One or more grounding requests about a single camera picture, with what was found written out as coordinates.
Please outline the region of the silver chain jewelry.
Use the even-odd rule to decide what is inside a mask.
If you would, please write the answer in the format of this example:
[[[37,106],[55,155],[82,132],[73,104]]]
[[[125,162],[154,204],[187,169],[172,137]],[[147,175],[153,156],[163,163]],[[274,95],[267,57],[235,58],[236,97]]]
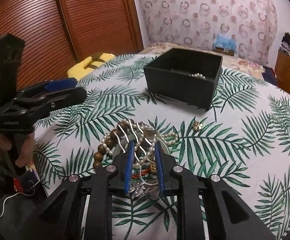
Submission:
[[[145,195],[149,195],[151,197],[158,197],[160,194],[158,180],[150,179],[149,181],[132,181],[129,188],[129,193],[133,197],[143,197]]]

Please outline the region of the pale green jade bangle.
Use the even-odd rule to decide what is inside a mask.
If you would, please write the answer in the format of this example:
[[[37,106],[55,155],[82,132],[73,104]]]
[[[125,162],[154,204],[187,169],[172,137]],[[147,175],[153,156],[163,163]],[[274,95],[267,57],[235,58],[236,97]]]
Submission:
[[[128,139],[134,141],[136,144],[135,136],[130,134],[128,135]],[[170,149],[168,145],[163,141],[161,137],[157,137],[157,141],[160,142],[161,148],[165,154],[170,155]],[[121,146],[126,151],[128,147],[128,142],[125,138],[120,139]],[[142,141],[141,147],[147,152],[149,150],[150,144],[147,143],[145,140]],[[117,155],[124,153],[124,151],[121,149],[120,145],[117,144],[115,147],[112,148],[112,158],[116,157]]]

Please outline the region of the black square jewelry box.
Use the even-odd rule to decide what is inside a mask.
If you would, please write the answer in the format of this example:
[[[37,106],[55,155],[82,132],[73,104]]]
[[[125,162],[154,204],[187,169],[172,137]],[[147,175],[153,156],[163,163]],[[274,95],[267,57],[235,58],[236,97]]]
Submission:
[[[167,96],[205,110],[209,110],[222,69],[217,68],[212,78],[195,71],[193,74],[181,73],[158,67],[157,58],[143,70],[150,92]]]

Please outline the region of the yellow plush pillow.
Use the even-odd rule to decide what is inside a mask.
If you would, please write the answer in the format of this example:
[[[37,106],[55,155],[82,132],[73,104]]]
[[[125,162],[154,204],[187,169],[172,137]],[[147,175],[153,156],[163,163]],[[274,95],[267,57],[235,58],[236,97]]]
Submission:
[[[93,54],[70,68],[67,71],[67,77],[75,78],[77,81],[79,81],[115,57],[116,56],[114,54],[110,53]]]

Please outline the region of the brown louvered wardrobe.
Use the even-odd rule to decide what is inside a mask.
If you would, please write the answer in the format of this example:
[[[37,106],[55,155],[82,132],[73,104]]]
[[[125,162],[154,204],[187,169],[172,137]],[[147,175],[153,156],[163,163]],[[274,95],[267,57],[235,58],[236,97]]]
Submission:
[[[0,36],[25,42],[19,88],[62,79],[88,56],[143,49],[134,0],[0,0]]]

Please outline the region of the palm leaf print blanket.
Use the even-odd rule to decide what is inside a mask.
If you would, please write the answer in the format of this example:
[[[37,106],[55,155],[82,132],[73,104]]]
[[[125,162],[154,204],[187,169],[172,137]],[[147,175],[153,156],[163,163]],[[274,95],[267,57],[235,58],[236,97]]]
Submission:
[[[81,105],[36,124],[34,162],[48,193],[69,175],[112,162],[114,129],[162,136],[176,162],[197,176],[217,174],[276,239],[290,233],[290,95],[272,84],[219,79],[208,111],[147,88],[149,55],[122,55],[82,78]],[[202,123],[198,132],[193,123]]]

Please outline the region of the small gold earring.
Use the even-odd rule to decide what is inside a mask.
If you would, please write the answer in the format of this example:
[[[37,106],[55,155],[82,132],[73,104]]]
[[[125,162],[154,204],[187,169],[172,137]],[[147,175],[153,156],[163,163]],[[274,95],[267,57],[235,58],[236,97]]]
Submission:
[[[195,121],[193,123],[192,129],[196,132],[200,131],[202,129],[202,123],[199,121]]]

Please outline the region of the floral bed sheet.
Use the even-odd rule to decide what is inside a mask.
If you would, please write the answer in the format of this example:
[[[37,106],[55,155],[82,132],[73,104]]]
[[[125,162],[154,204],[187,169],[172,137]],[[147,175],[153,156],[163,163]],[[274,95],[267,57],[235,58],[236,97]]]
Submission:
[[[205,77],[216,75],[222,69],[221,82],[244,85],[278,86],[274,71],[257,63],[226,56],[221,53],[192,49],[172,43],[159,42],[144,48],[140,54],[157,57],[158,67],[193,74],[195,71]]]

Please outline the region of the circle-patterned sheer curtain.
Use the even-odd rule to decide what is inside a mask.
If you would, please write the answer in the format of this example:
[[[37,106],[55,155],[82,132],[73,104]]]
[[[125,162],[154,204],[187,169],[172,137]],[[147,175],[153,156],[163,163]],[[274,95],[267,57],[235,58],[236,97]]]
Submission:
[[[212,50],[217,36],[234,40],[237,55],[268,64],[277,33],[273,0],[140,0],[150,42]]]

